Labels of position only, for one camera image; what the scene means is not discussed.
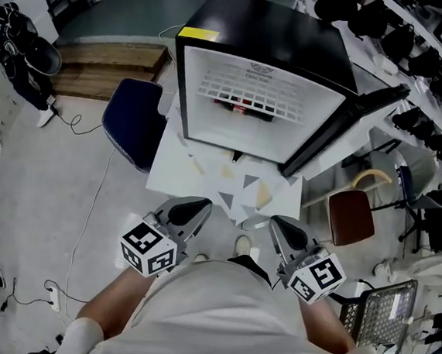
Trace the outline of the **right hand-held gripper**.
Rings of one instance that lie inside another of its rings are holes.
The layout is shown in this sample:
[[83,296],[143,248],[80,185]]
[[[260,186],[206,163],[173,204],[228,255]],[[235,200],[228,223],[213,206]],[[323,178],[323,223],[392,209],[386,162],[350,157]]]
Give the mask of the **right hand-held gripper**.
[[336,253],[319,246],[318,237],[305,221],[274,215],[269,222],[272,244],[281,256],[277,270],[285,288],[307,304],[334,293],[346,275]]

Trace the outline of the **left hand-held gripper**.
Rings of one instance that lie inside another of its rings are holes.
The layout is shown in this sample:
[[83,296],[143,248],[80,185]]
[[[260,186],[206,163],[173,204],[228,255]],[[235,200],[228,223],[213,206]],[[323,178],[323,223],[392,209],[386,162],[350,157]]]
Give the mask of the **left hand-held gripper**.
[[145,278],[171,271],[187,257],[187,241],[211,216],[209,198],[171,198],[156,211],[131,214],[121,228],[119,254]]

